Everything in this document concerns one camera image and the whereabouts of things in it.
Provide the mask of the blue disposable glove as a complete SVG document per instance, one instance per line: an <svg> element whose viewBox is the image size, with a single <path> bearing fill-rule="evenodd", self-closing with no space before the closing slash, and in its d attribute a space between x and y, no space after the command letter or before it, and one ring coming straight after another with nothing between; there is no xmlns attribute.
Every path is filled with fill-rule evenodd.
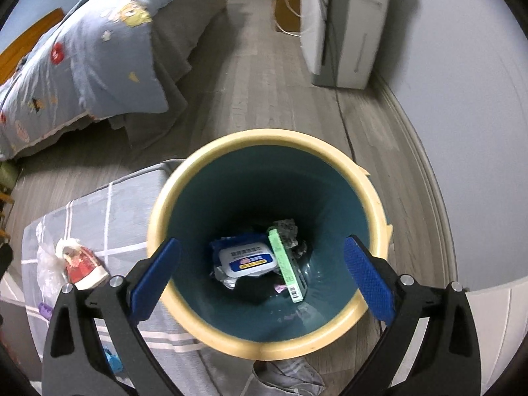
<svg viewBox="0 0 528 396"><path fill-rule="evenodd" d="M123 363L117 354L113 354L109 348L104 348L104 353L107 358L107 363L109 364L111 370L115 374L123 372Z"/></svg>

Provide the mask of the red snack wrapper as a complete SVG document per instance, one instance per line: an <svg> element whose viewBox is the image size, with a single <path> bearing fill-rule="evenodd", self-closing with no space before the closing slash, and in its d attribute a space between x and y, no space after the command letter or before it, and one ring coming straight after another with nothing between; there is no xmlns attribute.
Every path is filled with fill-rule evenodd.
<svg viewBox="0 0 528 396"><path fill-rule="evenodd" d="M109 278L109 272L93 251L78 239L60 239L55 255L63 261L68 282L78 290L91 290Z"/></svg>

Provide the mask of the green white medicine box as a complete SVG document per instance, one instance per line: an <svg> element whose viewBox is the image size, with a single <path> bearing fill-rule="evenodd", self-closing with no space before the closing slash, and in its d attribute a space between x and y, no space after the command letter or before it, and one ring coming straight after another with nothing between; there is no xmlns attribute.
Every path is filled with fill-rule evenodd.
<svg viewBox="0 0 528 396"><path fill-rule="evenodd" d="M292 242L284 238L278 228L270 229L268 238L290 299L294 303L302 302L308 287L303 272L294 256Z"/></svg>

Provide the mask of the blue wet wipes pack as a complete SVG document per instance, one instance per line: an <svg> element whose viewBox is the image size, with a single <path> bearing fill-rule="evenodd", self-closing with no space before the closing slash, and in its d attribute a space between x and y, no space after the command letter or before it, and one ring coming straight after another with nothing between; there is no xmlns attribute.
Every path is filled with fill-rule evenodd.
<svg viewBox="0 0 528 396"><path fill-rule="evenodd" d="M212 276L229 290L243 277L260 277L278 269L266 235L244 233L211 241Z"/></svg>

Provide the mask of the clear plastic bag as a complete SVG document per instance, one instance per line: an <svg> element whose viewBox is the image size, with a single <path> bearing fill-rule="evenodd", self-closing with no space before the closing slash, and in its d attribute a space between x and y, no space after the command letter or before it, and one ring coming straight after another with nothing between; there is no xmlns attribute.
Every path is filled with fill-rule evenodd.
<svg viewBox="0 0 528 396"><path fill-rule="evenodd" d="M43 220L37 224L36 236L39 245L37 281L45 303L53 307L64 284L67 283L64 261L55 254L53 237Z"/></svg>

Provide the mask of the yellow and teal trash bin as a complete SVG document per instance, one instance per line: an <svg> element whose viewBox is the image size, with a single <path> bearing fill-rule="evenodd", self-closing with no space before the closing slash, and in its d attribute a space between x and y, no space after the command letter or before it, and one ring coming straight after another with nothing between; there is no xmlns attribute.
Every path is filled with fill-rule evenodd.
<svg viewBox="0 0 528 396"><path fill-rule="evenodd" d="M233 290L212 276L211 241L268 238L284 219L308 248L297 259L308 287L302 302L290 299L279 268ZM351 235L387 257L392 228L367 171L310 135L257 129L214 140L177 167L152 208L147 240L149 251L170 238L181 244L161 300L184 330L227 355L279 360L330 345L367 311L344 260Z"/></svg>

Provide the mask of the grey plaid cushion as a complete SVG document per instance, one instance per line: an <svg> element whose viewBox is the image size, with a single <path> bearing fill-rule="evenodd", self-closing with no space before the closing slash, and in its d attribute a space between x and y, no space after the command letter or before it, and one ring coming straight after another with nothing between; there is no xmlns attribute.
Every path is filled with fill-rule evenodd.
<svg viewBox="0 0 528 396"><path fill-rule="evenodd" d="M147 256L149 215L166 180L180 165L168 160L108 183L73 199L27 226L21 247L23 293L37 352L44 350L48 321L38 305L46 301L38 284L39 241L72 237L90 248L111 275L127 275ZM216 386L201 357L203 344L186 333L162 304L140 323L141 336L175 385L185 395L215 395Z"/></svg>

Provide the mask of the small wooden chair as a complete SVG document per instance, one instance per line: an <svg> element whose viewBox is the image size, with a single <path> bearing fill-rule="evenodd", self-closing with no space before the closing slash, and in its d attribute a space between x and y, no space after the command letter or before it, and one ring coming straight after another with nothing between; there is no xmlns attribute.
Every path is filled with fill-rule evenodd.
<svg viewBox="0 0 528 396"><path fill-rule="evenodd" d="M5 192L0 192L0 236L1 241L10 241L11 235L6 230L6 223L9 213L13 210L14 199Z"/></svg>

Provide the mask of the green small bin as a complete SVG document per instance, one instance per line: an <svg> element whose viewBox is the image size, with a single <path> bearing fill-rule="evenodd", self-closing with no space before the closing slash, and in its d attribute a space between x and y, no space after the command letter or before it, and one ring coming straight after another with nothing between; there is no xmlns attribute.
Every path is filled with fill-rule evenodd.
<svg viewBox="0 0 528 396"><path fill-rule="evenodd" d="M8 190L13 190L20 174L19 168L8 161L1 162L0 182L1 186Z"/></svg>

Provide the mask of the blue patterned duvet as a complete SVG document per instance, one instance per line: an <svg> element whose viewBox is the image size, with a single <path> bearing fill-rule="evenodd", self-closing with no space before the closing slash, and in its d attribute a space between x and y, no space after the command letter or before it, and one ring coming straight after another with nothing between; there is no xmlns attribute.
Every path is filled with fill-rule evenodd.
<svg viewBox="0 0 528 396"><path fill-rule="evenodd" d="M1 158L106 120L145 148L188 103L179 81L226 0L80 0L1 88Z"/></svg>

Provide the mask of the wooden bed headboard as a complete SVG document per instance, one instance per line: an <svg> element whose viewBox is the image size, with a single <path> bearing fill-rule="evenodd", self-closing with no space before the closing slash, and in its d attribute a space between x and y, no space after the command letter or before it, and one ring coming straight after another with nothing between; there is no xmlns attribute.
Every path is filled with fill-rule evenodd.
<svg viewBox="0 0 528 396"><path fill-rule="evenodd" d="M54 9L20 34L11 45L8 45L0 57L0 82L2 84L14 74L21 58L34 48L40 37L63 19L63 9Z"/></svg>

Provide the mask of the white air purifier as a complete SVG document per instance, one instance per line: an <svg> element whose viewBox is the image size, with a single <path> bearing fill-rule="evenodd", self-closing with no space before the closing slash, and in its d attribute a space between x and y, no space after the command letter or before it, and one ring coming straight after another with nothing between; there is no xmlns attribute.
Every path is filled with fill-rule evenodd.
<svg viewBox="0 0 528 396"><path fill-rule="evenodd" d="M303 57L319 87L364 89L389 0L301 0Z"/></svg>

